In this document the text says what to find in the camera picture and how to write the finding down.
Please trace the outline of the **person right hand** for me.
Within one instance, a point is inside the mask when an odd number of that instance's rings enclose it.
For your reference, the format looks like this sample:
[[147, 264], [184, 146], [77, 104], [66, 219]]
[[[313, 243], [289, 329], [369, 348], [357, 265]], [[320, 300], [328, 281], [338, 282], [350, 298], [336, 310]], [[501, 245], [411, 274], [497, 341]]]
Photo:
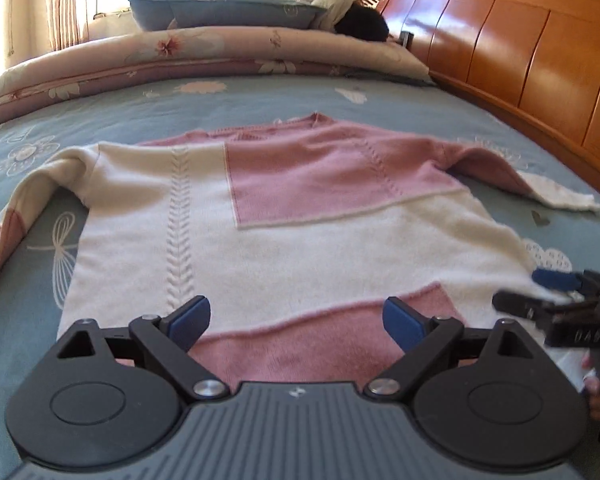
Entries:
[[600, 378], [593, 372], [594, 366], [589, 353], [582, 360], [582, 368], [584, 392], [588, 399], [590, 417], [596, 422], [600, 422]]

